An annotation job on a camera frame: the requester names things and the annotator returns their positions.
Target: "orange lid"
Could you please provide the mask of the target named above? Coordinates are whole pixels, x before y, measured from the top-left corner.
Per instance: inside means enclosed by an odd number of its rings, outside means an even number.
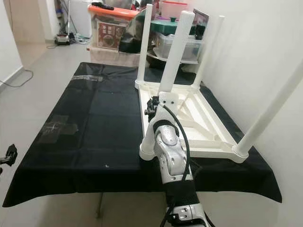
[[[170,4],[179,4],[179,5],[187,5],[187,3],[183,3],[183,2],[176,2],[176,1],[163,1],[165,3],[170,3]]]
[[[89,6],[89,11],[94,12],[98,15],[113,15],[113,16],[118,16],[118,17],[124,17],[125,19],[131,20],[133,19],[139,11],[135,10],[129,10],[129,9],[122,9],[122,8],[116,8],[114,10],[108,10],[108,9],[103,9],[97,6]]]

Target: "black tablecloth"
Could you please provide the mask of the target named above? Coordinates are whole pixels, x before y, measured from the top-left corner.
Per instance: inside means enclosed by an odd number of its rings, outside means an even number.
[[[159,163],[139,158],[142,126],[137,69],[81,63],[56,107],[15,172],[3,203],[73,192],[163,191]],[[145,80],[159,82],[161,70],[147,69]],[[193,73],[178,72],[176,83],[191,84]],[[201,92],[238,142],[243,134],[212,92]],[[193,158],[197,191],[257,193],[282,202],[273,171],[252,148],[242,164]]]

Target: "white wall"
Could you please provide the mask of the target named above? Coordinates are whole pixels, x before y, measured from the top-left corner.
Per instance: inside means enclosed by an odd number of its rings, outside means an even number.
[[[16,42],[44,43],[38,0],[10,0],[10,5],[12,30]]]
[[[196,0],[195,7],[211,18],[226,16],[203,81],[246,132],[303,57],[303,1]],[[205,193],[218,227],[303,226],[302,97],[303,82],[256,143],[283,204],[245,193]]]
[[[60,25],[57,19],[54,0],[38,0],[41,20],[46,40],[53,40],[58,34]]]
[[[4,3],[0,0],[0,80],[9,79],[22,68],[21,59],[15,44],[13,33],[5,11]]]
[[[11,17],[11,13],[10,13],[10,4],[9,4],[9,0],[3,0],[4,2],[4,6],[5,6],[5,10],[6,10],[6,13],[8,15],[8,19],[9,19],[9,25],[11,27],[12,25],[12,17]]]

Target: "tiled floor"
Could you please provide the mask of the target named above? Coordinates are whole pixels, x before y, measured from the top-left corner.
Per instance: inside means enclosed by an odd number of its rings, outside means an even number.
[[[24,68],[28,68],[46,52],[47,44],[16,43]]]
[[[13,167],[3,166],[0,204],[17,166],[82,61],[90,61],[85,45],[46,50],[26,67],[35,73],[30,82],[0,93],[0,155],[12,143],[19,152]],[[24,73],[13,83],[19,84],[28,76]],[[44,196],[12,208],[0,207],[0,227],[156,227],[166,207],[163,193],[105,193],[103,217],[95,219],[98,196]],[[278,204],[262,196],[204,192],[199,198],[217,227],[276,226]]]

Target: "black cable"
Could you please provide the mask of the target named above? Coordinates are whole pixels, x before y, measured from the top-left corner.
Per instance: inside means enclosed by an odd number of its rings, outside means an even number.
[[[174,201],[172,201],[172,203],[170,204],[169,209],[167,210],[167,212],[165,213],[164,218],[162,219],[160,227],[164,227],[167,218],[169,217],[170,213],[174,210],[175,204],[176,203]]]
[[[11,85],[11,84],[8,84],[8,83],[6,83],[6,82],[3,82],[3,81],[1,81],[0,80],[0,82],[2,83],[2,84],[5,84],[6,86],[9,86],[9,87],[22,87],[23,85],[25,85],[28,81],[30,81],[33,77],[34,77],[34,72],[33,71],[31,71],[31,70],[24,70],[24,71],[26,71],[26,72],[31,72],[31,76],[30,76],[30,78],[29,79],[27,79],[26,81],[24,81],[22,84],[20,84],[20,85]]]
[[[194,161],[193,159],[190,159],[190,161],[192,162],[192,163],[194,163],[197,167],[202,167],[200,164],[198,164],[196,161]]]
[[[178,127],[180,128],[181,130],[181,133],[183,135],[183,138],[184,138],[184,142],[185,142],[185,146],[186,146],[186,164],[185,164],[185,169],[184,169],[184,173],[182,175],[182,179],[181,181],[185,181],[186,179],[186,175],[187,173],[189,172],[189,160],[190,160],[190,151],[189,151],[189,143],[188,143],[188,139],[187,139],[187,136],[185,134],[185,131],[180,123],[180,121],[178,120],[178,118],[176,117],[176,115],[166,106],[166,105],[163,105],[163,108],[167,110],[167,112],[169,112],[169,114],[174,118],[174,120],[176,121]],[[170,207],[168,208],[167,212],[165,213],[165,216],[160,224],[160,227],[164,227],[165,223],[166,223],[166,220],[167,218],[169,217],[170,213],[173,211],[175,207],[175,202],[173,201],[170,205]]]
[[[208,215],[205,213],[205,211],[204,211],[204,214],[205,214],[205,217],[206,217],[206,220],[207,220],[208,224],[209,224],[211,227],[216,227],[216,226],[213,224],[213,222],[209,219],[209,217],[208,217]]]
[[[64,23],[63,26],[61,26],[61,28],[60,28],[60,30],[59,30],[59,34],[61,34],[61,33],[66,33],[66,30],[65,30],[66,25],[67,25],[67,22]]]

